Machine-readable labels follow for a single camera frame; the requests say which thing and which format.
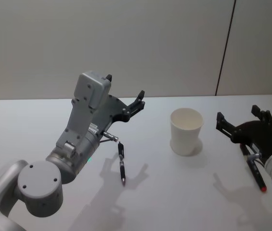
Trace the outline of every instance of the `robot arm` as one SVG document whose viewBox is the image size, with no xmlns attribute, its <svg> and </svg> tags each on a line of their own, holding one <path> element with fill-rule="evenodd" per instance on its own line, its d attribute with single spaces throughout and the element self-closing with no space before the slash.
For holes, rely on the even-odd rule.
<svg viewBox="0 0 272 231">
<path fill-rule="evenodd" d="M 111 76 L 100 78 L 93 72 L 79 77 L 67 127 L 54 150 L 46 158 L 59 167 L 62 184 L 75 179 L 98 148 L 103 136 L 117 141 L 116 137 L 107 133 L 114 122 L 128 122 L 144 108 L 144 91 L 129 106 L 108 95 L 111 79 Z"/>
<path fill-rule="evenodd" d="M 233 143 L 249 146 L 256 154 L 250 155 L 248 159 L 260 159 L 272 178 L 272 115 L 270 111 L 261 111 L 256 105 L 252 106 L 251 113 L 259 120 L 235 127 L 218 112 L 216 129 L 229 137 Z"/>
<path fill-rule="evenodd" d="M 17 200 L 25 203 L 36 217 L 57 212 L 63 202 L 62 184 L 70 183 L 93 155 L 103 136 L 117 141 L 108 133 L 117 121 L 128 122 L 144 108 L 144 91 L 131 105 L 108 95 L 112 76 L 101 77 L 95 72 L 80 75 L 73 109 L 55 148 L 45 161 L 30 165 L 20 161 L 0 177 L 0 231 L 24 231 L 7 218 Z"/>
</svg>

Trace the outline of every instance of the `white object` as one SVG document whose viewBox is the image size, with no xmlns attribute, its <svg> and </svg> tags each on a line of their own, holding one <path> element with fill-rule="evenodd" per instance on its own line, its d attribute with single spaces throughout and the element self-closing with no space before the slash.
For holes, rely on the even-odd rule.
<svg viewBox="0 0 272 231">
<path fill-rule="evenodd" d="M 179 108 L 172 112 L 171 140 L 172 150 L 179 155 L 190 155 L 195 149 L 203 118 L 192 108 Z"/>
<path fill-rule="evenodd" d="M 272 179 L 263 172 L 267 192 L 262 193 L 238 145 L 216 130 L 217 112 L 237 126 L 256 119 L 250 113 L 254 104 L 272 112 L 272 95 L 144 101 L 144 110 L 130 122 L 109 129 L 124 144 L 125 187 L 117 145 L 105 142 L 76 179 L 63 185 L 58 212 L 37 218 L 17 202 L 9 218 L 27 231 L 272 231 Z M 201 112 L 205 121 L 199 136 L 203 149 L 189 157 L 173 154 L 169 146 L 169 117 L 182 107 Z M 44 160 L 71 108 L 70 100 L 62 99 L 0 101 L 0 169 L 13 159 Z"/>
</svg>

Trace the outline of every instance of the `marker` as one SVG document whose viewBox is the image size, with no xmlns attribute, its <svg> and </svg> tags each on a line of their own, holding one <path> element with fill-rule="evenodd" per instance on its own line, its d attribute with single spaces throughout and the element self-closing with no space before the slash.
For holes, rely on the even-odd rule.
<svg viewBox="0 0 272 231">
<path fill-rule="evenodd" d="M 250 155 L 250 152 L 247 149 L 246 145 L 241 144 L 240 148 L 241 148 L 241 151 L 242 151 L 244 157 L 247 157 Z M 248 167 L 250 168 L 250 171 L 251 171 L 254 179 L 256 180 L 260 190 L 263 193 L 266 192 L 266 185 L 265 185 L 264 180 L 258 170 L 258 167 L 256 166 L 256 163 L 253 160 L 248 160 L 248 158 L 246 158 L 246 162 L 247 162 Z"/>
<path fill-rule="evenodd" d="M 118 147 L 118 157 L 120 158 L 120 173 L 121 173 L 121 181 L 122 185 L 125 186 L 126 184 L 126 177 L 125 177 L 125 167 L 124 167 L 124 145 L 119 142 L 117 144 Z"/>
</svg>

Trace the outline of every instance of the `cable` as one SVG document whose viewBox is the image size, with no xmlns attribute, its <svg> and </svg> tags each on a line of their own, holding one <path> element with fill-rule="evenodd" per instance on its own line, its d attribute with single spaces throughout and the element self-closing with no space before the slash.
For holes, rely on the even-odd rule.
<svg viewBox="0 0 272 231">
<path fill-rule="evenodd" d="M 260 164 L 262 167 L 264 167 L 264 164 L 263 164 L 261 161 L 255 160 L 255 162 L 257 162 L 257 163 Z"/>
</svg>

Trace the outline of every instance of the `gray robot arm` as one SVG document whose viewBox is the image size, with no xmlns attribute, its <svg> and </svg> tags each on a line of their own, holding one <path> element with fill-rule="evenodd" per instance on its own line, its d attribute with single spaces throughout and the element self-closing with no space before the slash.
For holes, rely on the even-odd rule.
<svg viewBox="0 0 272 231">
<path fill-rule="evenodd" d="M 144 91 L 128 106 L 108 95 L 111 80 L 111 75 L 102 77 L 92 71 L 80 75 L 68 124 L 46 161 L 30 165 L 19 161 L 1 175 L 0 231 L 24 231 L 7 218 L 17 200 L 36 217 L 58 211 L 63 202 L 62 184 L 74 180 L 103 136 L 117 141 L 107 132 L 111 124 L 128 122 L 144 108 Z"/>
</svg>

